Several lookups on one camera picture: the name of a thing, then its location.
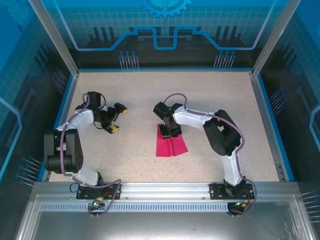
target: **speckled tabletop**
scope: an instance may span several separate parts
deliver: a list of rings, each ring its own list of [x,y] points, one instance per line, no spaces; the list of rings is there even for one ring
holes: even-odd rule
[[[109,134],[90,125],[80,136],[84,160],[106,182],[220,182],[224,179],[221,158],[203,131],[182,126],[189,152],[175,157],[156,157],[157,124],[154,106],[172,93],[188,97],[188,108],[225,110],[245,136],[240,151],[243,174],[253,181],[279,181],[256,98],[247,72],[82,72],[68,117],[80,105],[83,93],[97,91],[113,106],[128,108],[116,120],[119,130]],[[168,105],[183,103],[179,96]],[[50,181],[71,181],[51,174]]]

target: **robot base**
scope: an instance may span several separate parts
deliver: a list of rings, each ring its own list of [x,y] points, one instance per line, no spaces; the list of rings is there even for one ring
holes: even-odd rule
[[[104,188],[91,188],[79,185],[76,192],[76,199],[95,200],[96,198],[104,195],[104,200],[111,200],[113,195],[115,194],[117,186],[117,183]],[[120,199],[121,187],[122,185],[120,185],[118,193],[115,195],[115,200]]]
[[[255,199],[255,194],[253,187],[250,183],[246,183],[242,187],[242,191],[235,195],[234,197],[230,196],[226,191],[226,186],[224,183],[212,183],[209,184],[210,199],[211,200],[247,200],[248,195],[244,192],[248,190],[250,199]]]

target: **glass panel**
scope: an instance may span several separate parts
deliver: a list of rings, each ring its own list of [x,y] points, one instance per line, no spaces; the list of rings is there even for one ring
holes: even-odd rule
[[[70,72],[28,1],[0,1],[0,19],[0,238],[9,240],[37,181],[43,133],[54,127]]]
[[[43,2],[79,67],[98,69],[252,68],[287,4],[287,0]]]
[[[271,117],[275,117],[301,193],[320,192],[319,9],[317,0],[300,2],[261,71]]]

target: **robotic arm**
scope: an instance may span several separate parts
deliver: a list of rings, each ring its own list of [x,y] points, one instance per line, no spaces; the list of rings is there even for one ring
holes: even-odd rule
[[[81,111],[86,105],[86,103],[83,103],[75,109],[74,114],[77,114],[77,116],[73,120],[44,134],[44,166],[47,171],[57,174],[62,173],[60,138],[67,124],[63,139],[65,172],[84,184],[101,186],[104,184],[101,174],[90,169],[84,163],[80,135],[92,123],[101,123],[101,128],[99,129],[104,129],[110,134],[115,133],[119,127],[112,122],[117,120],[120,113],[127,113],[128,109],[120,103],[115,103],[113,107],[107,107],[106,103],[101,106],[101,96],[103,96],[101,93],[92,91],[88,92],[88,95],[90,103],[87,109]]]
[[[236,149],[240,146],[241,136],[227,123],[212,117],[218,116],[234,124],[224,110],[219,110],[216,113],[201,112],[186,109],[179,103],[170,107],[163,102],[159,102],[154,107],[153,112],[164,121],[164,125],[160,126],[163,139],[175,138],[182,134],[181,125],[188,125],[204,131],[212,149],[221,155],[226,192],[231,197],[235,197],[242,192],[246,181],[239,174],[235,154]]]

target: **cable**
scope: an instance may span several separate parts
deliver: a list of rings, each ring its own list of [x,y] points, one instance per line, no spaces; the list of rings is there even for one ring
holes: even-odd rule
[[[77,182],[71,183],[70,186],[69,186],[70,193],[76,193],[77,192],[77,190],[76,191],[72,191],[71,190],[71,187],[72,187],[73,184],[78,184],[78,187],[80,186],[80,184],[77,183]]]
[[[103,127],[97,127],[95,122],[93,122],[93,125],[95,126],[96,129],[104,129]]]
[[[81,182],[79,181],[76,177],[72,176],[71,174],[67,174],[65,172],[65,166],[64,166],[64,137],[65,137],[65,133],[66,133],[66,130],[67,130],[67,127],[69,126],[69,123],[72,122],[72,120],[77,116],[77,115],[80,115],[81,113],[83,113],[87,107],[89,106],[89,103],[90,103],[90,96],[88,93],[84,93],[82,95],[82,100],[83,102],[85,102],[85,106],[77,113],[75,113],[72,117],[70,117],[68,119],[68,121],[66,121],[65,125],[64,125],[64,128],[62,130],[62,133],[61,133],[61,136],[60,136],[60,167],[61,167],[61,172],[64,176],[66,177],[71,177],[76,183],[80,184],[80,185],[84,185],[86,187],[89,187],[89,188],[93,188],[93,189],[103,189],[103,188],[106,188],[106,187],[110,187],[111,185],[113,184],[116,184],[118,183],[117,187],[116,187],[116,191],[112,197],[112,200],[109,204],[109,206],[105,209],[104,212],[102,212],[100,215],[102,214],[105,214],[111,207],[112,203],[114,202],[114,199],[117,195],[117,192],[119,190],[119,187],[120,187],[120,184],[121,184],[121,179],[117,179],[111,183],[108,183],[106,185],[102,185],[102,186],[94,186],[94,185],[90,185],[90,184],[86,184],[84,182]]]
[[[103,104],[103,106],[99,107],[99,109],[103,109],[105,107],[105,105],[107,104],[107,101],[106,101],[106,98],[103,94],[100,93],[100,95],[103,97],[104,104]]]
[[[222,118],[222,117],[220,117],[220,116],[216,116],[216,115],[213,115],[213,114],[201,113],[201,112],[192,111],[192,110],[188,109],[188,108],[187,108],[187,101],[188,101],[188,99],[187,99],[186,95],[184,95],[184,94],[182,94],[182,93],[178,93],[178,92],[177,92],[177,93],[173,93],[173,94],[167,96],[166,99],[163,101],[163,103],[165,104],[166,101],[167,101],[169,98],[171,98],[172,96],[176,96],[176,95],[179,95],[179,96],[184,97],[184,104],[183,104],[183,106],[184,106],[185,110],[186,110],[188,113],[191,113],[191,114],[194,114],[194,115],[207,116],[207,117],[211,117],[211,118],[214,118],[214,119],[218,119],[218,120],[220,120],[220,121],[228,124],[228,125],[229,125],[230,127],[232,127],[234,130],[236,130],[236,131],[238,132],[238,134],[240,135],[240,137],[241,137],[241,139],[242,139],[241,144],[240,144],[240,146],[239,146],[239,147],[235,150],[235,152],[234,152],[234,153],[235,153],[236,167],[237,167],[237,169],[238,169],[238,174],[239,174],[239,176],[240,176],[243,180],[245,180],[246,182],[251,183],[252,186],[253,186],[253,188],[254,188],[254,192],[255,192],[255,198],[254,198],[254,200],[253,200],[253,203],[252,203],[251,207],[250,207],[246,212],[244,212],[244,213],[241,214],[241,215],[246,215],[246,214],[248,214],[248,213],[252,210],[252,208],[254,207],[254,205],[256,204],[258,191],[257,191],[257,187],[256,187],[255,183],[254,183],[253,181],[251,181],[250,179],[245,178],[245,177],[242,175],[241,169],[240,169],[239,151],[240,151],[240,150],[244,147],[244,145],[245,145],[245,142],[246,142],[246,141],[245,141],[245,136],[243,135],[243,133],[240,131],[240,129],[239,129],[236,125],[234,125],[232,122],[230,122],[230,121],[228,121],[228,120],[226,120],[226,119],[224,119],[224,118]]]

